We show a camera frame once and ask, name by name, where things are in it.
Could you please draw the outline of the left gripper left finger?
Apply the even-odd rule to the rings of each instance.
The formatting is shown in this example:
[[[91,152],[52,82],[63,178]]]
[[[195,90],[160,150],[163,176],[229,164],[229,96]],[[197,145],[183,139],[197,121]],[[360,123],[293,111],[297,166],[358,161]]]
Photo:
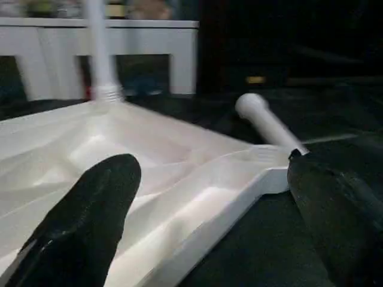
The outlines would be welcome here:
[[[1,286],[104,286],[141,182],[131,154],[86,170],[1,275]]]

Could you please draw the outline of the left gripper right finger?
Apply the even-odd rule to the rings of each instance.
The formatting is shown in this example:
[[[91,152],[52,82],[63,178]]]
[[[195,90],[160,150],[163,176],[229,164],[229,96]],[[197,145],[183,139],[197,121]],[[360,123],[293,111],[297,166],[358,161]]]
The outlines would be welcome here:
[[[288,184],[330,280],[382,286],[382,176],[362,157],[292,150]]]

